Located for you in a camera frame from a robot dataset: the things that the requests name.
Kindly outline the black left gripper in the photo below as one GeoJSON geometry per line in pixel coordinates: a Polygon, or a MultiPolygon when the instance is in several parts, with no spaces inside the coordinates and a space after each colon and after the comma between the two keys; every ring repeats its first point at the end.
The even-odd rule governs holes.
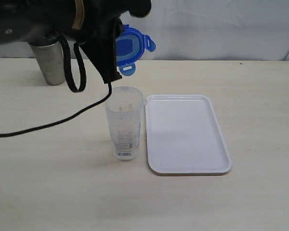
{"type": "Polygon", "coordinates": [[[116,38],[122,33],[121,14],[137,18],[151,11],[150,0],[76,0],[72,28],[76,41],[105,84],[121,79],[117,71],[116,38]]]}

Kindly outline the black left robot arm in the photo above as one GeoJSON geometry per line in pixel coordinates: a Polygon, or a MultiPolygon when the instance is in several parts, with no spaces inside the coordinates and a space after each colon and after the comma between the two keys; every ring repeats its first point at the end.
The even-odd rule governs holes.
{"type": "Polygon", "coordinates": [[[149,0],[0,0],[0,45],[73,40],[107,84],[121,79],[115,48],[120,16],[144,18],[151,7],[149,0]]]}

